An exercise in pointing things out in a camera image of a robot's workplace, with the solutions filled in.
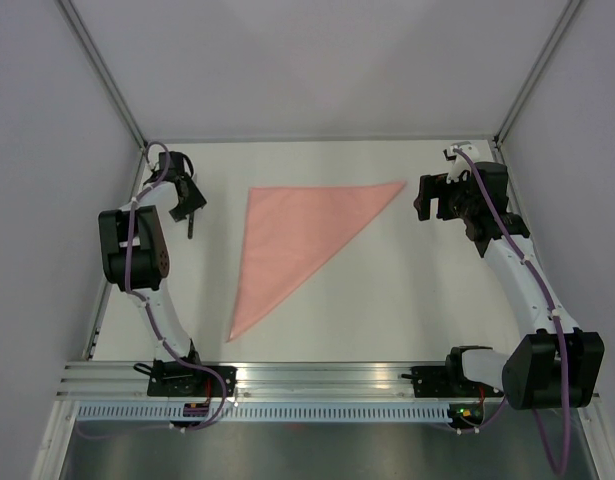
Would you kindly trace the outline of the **pink cloth napkin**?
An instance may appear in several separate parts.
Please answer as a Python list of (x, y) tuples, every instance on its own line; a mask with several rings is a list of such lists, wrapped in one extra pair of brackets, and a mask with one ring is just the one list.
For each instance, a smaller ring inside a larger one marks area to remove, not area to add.
[(400, 194), (406, 183), (253, 187), (228, 340), (271, 313)]

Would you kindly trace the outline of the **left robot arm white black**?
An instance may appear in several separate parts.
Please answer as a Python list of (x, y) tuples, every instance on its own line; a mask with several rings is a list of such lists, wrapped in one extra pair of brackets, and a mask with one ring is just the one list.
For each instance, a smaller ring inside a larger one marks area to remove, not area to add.
[(171, 260), (157, 203), (174, 194), (176, 205), (169, 215), (176, 222), (192, 221), (207, 204), (195, 178), (176, 174), (162, 183), (154, 177), (129, 203), (98, 215), (102, 267), (106, 280), (123, 292), (137, 308), (153, 344), (156, 362), (177, 364), (171, 385), (182, 395), (193, 396), (205, 384), (198, 366), (199, 354), (180, 322), (169, 293)]

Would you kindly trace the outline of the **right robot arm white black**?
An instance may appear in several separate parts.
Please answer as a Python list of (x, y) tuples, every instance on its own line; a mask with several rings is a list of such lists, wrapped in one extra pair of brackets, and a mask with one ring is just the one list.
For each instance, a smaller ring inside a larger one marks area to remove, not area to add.
[(478, 174), (423, 175), (413, 202), (419, 220), (460, 219), (495, 274), (521, 334), (511, 354), (490, 347), (455, 347), (446, 358), (446, 388), (465, 395), (478, 383), (504, 393), (516, 410), (587, 406), (605, 352), (596, 332), (569, 315), (543, 277), (530, 231), (508, 211), (505, 166), (478, 162)]

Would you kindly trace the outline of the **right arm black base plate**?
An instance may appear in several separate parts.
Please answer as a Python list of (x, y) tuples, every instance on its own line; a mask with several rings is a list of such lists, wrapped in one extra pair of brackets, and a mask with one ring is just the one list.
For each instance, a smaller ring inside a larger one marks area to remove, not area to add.
[(479, 400), (481, 395), (484, 395), (485, 399), (503, 396), (502, 392), (494, 387), (460, 380), (450, 373), (447, 367), (440, 365), (413, 366), (401, 374), (400, 378), (411, 384), (416, 398)]

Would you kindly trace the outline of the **steel knife black handle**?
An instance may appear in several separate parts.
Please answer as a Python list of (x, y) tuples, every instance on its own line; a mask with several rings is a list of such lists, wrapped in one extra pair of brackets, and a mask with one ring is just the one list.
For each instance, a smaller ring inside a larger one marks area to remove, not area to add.
[(187, 218), (187, 238), (193, 239), (195, 226), (195, 212), (191, 212)]

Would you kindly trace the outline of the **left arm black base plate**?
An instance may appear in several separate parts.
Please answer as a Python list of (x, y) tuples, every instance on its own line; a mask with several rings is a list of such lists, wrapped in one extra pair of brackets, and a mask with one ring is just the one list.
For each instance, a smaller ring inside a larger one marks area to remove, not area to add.
[(149, 368), (148, 397), (230, 397), (237, 384), (235, 366), (211, 365), (214, 374), (183, 367), (177, 362), (155, 361)]

